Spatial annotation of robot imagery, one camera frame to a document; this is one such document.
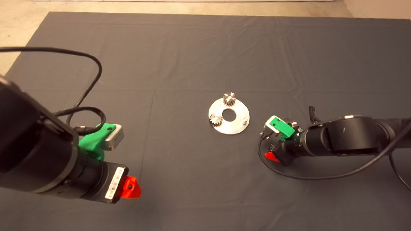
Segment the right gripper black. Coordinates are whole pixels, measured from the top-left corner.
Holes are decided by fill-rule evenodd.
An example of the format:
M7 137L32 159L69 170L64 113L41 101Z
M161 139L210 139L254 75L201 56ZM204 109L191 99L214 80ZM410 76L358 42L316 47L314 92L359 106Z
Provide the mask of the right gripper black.
M275 153L265 153L265 158L280 163L283 166L289 166L295 159L308 156L309 154L302 143L302 135L303 130L301 128L295 128L292 136L279 142L275 146Z

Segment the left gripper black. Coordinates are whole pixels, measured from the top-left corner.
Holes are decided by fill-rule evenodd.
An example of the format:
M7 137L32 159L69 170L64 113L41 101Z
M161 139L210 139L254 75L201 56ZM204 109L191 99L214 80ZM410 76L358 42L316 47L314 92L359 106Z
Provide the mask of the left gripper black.
M139 199L142 189L136 177L128 176L124 164L79 155L77 189L80 199L115 204L122 199Z

